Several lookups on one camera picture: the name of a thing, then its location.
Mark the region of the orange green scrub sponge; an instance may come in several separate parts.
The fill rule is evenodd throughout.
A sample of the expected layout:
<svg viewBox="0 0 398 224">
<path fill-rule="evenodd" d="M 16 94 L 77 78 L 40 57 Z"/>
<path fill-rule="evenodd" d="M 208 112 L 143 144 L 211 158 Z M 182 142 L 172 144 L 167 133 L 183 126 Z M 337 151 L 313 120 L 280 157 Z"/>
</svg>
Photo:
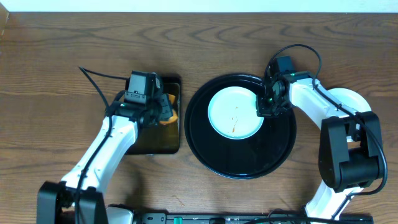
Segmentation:
<svg viewBox="0 0 398 224">
<path fill-rule="evenodd" d="M 167 125 L 176 122 L 178 120 L 177 112 L 174 109 L 176 96 L 166 93 L 162 95 L 162 100 L 164 102 L 164 106 L 162 107 L 162 115 L 159 123 Z"/>
</svg>

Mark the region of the green plate stained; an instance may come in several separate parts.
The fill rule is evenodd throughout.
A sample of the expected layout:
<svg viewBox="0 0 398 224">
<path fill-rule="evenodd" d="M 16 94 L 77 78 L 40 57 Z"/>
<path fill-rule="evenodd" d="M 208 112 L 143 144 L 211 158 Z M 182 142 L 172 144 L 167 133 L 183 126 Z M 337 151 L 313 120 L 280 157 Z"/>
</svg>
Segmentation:
<svg viewBox="0 0 398 224">
<path fill-rule="evenodd" d="M 256 95 L 249 89 L 231 86 L 218 91 L 208 105 L 208 119 L 220 135 L 241 140 L 256 134 L 264 118 L 257 115 Z"/>
</svg>

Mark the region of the green plate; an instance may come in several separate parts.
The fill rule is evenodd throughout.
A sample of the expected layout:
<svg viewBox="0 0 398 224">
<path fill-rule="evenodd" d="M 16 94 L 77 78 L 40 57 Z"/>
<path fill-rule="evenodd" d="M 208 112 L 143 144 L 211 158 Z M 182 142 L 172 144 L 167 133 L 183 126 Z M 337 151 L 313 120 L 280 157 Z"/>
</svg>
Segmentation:
<svg viewBox="0 0 398 224">
<path fill-rule="evenodd" d="M 333 88 L 328 90 L 328 92 L 340 103 L 354 109 L 356 112 L 362 113 L 371 111 L 369 103 L 359 93 L 356 93 L 353 90 L 347 88 Z M 336 108 L 330 108 L 326 118 L 329 117 L 347 118 L 349 115 L 344 112 L 337 111 Z"/>
</svg>

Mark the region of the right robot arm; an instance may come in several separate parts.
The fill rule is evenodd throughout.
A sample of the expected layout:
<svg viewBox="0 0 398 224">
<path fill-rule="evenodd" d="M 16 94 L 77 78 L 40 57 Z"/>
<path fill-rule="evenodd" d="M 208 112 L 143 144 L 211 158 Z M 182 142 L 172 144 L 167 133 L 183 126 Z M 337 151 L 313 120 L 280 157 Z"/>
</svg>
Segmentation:
<svg viewBox="0 0 398 224">
<path fill-rule="evenodd" d="M 379 193 L 387 182 L 381 125 L 370 110 L 347 105 L 310 72 L 265 72 L 257 113 L 277 117 L 292 107 L 320 128 L 318 168 L 322 182 L 305 206 L 312 223 L 338 221 L 354 197 Z"/>
</svg>

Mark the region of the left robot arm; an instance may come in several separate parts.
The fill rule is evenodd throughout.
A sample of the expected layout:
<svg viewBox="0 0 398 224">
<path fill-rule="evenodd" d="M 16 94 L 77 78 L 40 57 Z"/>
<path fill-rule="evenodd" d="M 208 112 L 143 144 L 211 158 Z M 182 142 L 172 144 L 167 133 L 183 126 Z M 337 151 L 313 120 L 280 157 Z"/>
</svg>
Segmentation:
<svg viewBox="0 0 398 224">
<path fill-rule="evenodd" d="M 60 182 L 44 182 L 37 223 L 133 223 L 128 208 L 106 207 L 104 194 L 119 163 L 142 129 L 173 123 L 175 96 L 120 92 L 106 109 L 101 129 L 77 165 Z"/>
</svg>

